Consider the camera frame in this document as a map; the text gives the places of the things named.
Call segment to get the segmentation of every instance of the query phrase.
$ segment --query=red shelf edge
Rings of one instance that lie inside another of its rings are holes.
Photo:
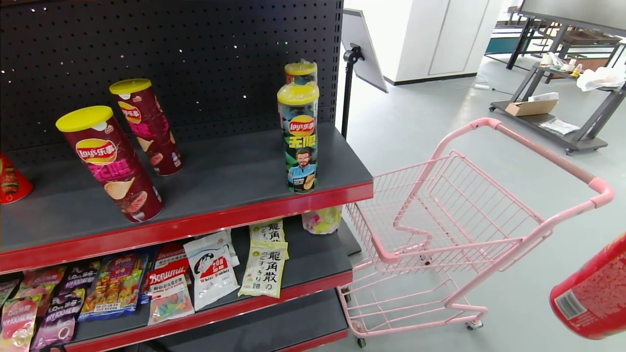
[[[249,313],[251,311],[273,306],[275,304],[283,303],[291,299],[306,296],[308,294],[313,294],[319,291],[325,291],[327,289],[332,289],[337,286],[347,285],[350,282],[352,282],[352,271],[346,271],[346,272],[342,272],[341,274],[336,274],[333,276],[325,277],[323,279],[310,281],[305,284],[301,284],[298,286],[281,290],[279,299],[267,297],[267,296],[252,297],[252,298],[245,299],[243,301],[239,301],[237,303],[229,304],[227,306],[222,306],[222,307],[211,309],[211,310],[204,311],[201,313],[192,314],[184,318],[165,321],[164,323],[159,323],[159,324],[151,325],[151,326],[145,326],[143,328],[126,331],[124,333],[103,336],[101,338],[96,338],[96,339],[92,339],[89,341],[83,341],[83,342],[79,342],[76,344],[70,344],[66,346],[66,349],[68,352],[109,351],[111,349],[121,348],[121,347],[129,346],[129,345],[141,343],[144,341],[148,341],[151,339],[179,333],[182,331],[199,328],[207,324],[211,324],[217,321],[232,318],[239,314]],[[317,339],[307,341],[302,344],[298,344],[296,346],[292,346],[290,348],[296,348],[298,346],[303,346],[303,345],[306,346],[306,344],[311,343],[312,341],[326,341],[325,339],[330,338],[330,337],[332,337],[333,339],[332,340],[329,339],[325,343],[333,342],[333,341],[336,341],[337,339],[347,337],[347,330],[345,330],[345,336],[339,336],[338,335],[339,333],[343,333],[343,332],[340,331],[338,333],[326,335],[321,338],[317,338]],[[315,346],[319,346],[319,344],[311,345],[311,347],[308,347],[308,348],[313,348]],[[304,351],[304,350],[305,349],[287,348],[287,349],[284,349],[283,351],[298,352],[298,351]]]
[[[374,196],[374,181],[0,253],[0,274],[79,261]]]
[[[336,333],[321,336],[316,339],[308,340],[306,342],[290,346],[284,349],[279,349],[277,352],[304,352],[312,348],[322,346],[331,342],[339,341],[348,337],[348,330],[341,330]]]

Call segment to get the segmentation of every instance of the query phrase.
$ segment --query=barcode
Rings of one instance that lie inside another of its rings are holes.
[[[580,302],[578,302],[578,299],[576,298],[572,290],[569,290],[561,296],[557,297],[555,299],[555,303],[557,304],[558,310],[563,313],[565,319],[567,320],[571,320],[572,318],[577,317],[587,311],[587,309],[582,304],[580,304]]]

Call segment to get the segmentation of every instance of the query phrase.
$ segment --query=black pegboard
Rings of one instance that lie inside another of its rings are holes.
[[[54,122],[153,81],[179,140],[278,128],[283,66],[318,64],[333,122],[342,1],[31,1],[0,9],[1,144],[22,162],[73,157]]]

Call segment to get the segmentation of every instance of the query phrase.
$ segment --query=store shelf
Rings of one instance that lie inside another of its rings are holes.
[[[373,178],[331,123],[319,125],[319,185],[287,189],[281,131],[182,143],[185,168],[156,178],[165,209],[128,222],[78,158],[22,169],[35,190],[3,205],[0,274],[101,256],[368,199]]]
[[[336,232],[331,235],[312,235],[302,228],[299,216],[285,218],[283,222],[290,259],[285,263],[280,299],[266,296],[237,297],[235,291],[191,316],[152,326],[146,325],[150,313],[149,305],[143,305],[132,316],[80,323],[76,328],[74,341],[67,346],[67,350],[108,351],[198,328],[352,282],[352,266]],[[233,229],[232,239],[241,262],[235,268],[235,275],[237,282],[242,282],[250,248],[248,228]]]
[[[156,342],[171,352],[298,352],[347,335],[337,294],[328,290]]]

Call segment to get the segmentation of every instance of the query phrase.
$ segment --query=purple snack package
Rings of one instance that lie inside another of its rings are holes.
[[[35,334],[31,351],[39,351],[51,344],[69,343],[74,336],[76,316],[84,301],[85,289],[54,297]]]
[[[99,268],[100,261],[85,262],[73,266],[68,270],[66,277],[61,282],[59,296],[71,293],[76,289],[88,290],[91,287],[91,283],[98,276]]]

